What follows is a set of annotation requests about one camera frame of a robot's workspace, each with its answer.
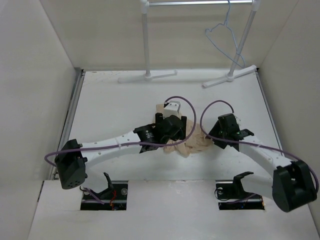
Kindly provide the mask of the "beige trousers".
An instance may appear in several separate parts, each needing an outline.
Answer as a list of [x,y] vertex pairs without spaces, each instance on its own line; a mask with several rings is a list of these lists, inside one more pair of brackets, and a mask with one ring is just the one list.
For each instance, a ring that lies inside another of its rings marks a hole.
[[[156,105],[156,113],[164,113],[163,104]],[[187,119],[186,124],[186,136],[188,136],[193,128],[193,120]],[[171,154],[174,151],[178,152],[182,157],[187,158],[190,154],[198,154],[204,152],[212,146],[213,142],[207,139],[205,134],[202,132],[201,127],[198,123],[195,125],[195,130],[193,131],[191,137],[184,143],[175,146],[163,147],[163,152],[165,154]]]

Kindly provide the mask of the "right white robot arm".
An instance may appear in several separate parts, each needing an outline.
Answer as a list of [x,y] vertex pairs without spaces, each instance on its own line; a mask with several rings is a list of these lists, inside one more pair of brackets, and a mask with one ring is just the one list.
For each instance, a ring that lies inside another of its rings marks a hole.
[[240,129],[234,114],[218,117],[207,134],[221,149],[230,146],[260,165],[269,177],[245,172],[234,177],[232,192],[238,198],[248,193],[267,197],[283,212],[290,212],[317,199],[319,182],[310,167],[301,159],[292,160],[281,150],[265,146],[248,129]]

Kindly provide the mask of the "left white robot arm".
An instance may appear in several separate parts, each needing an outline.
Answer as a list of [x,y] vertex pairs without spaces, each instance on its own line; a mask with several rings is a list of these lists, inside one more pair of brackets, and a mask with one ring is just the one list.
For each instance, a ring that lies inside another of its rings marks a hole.
[[157,113],[155,123],[115,138],[90,143],[69,140],[54,159],[61,187],[64,190],[80,187],[97,201],[108,199],[115,190],[112,180],[106,172],[103,173],[104,179],[100,179],[92,167],[124,155],[156,151],[170,140],[185,140],[186,131],[186,116]]

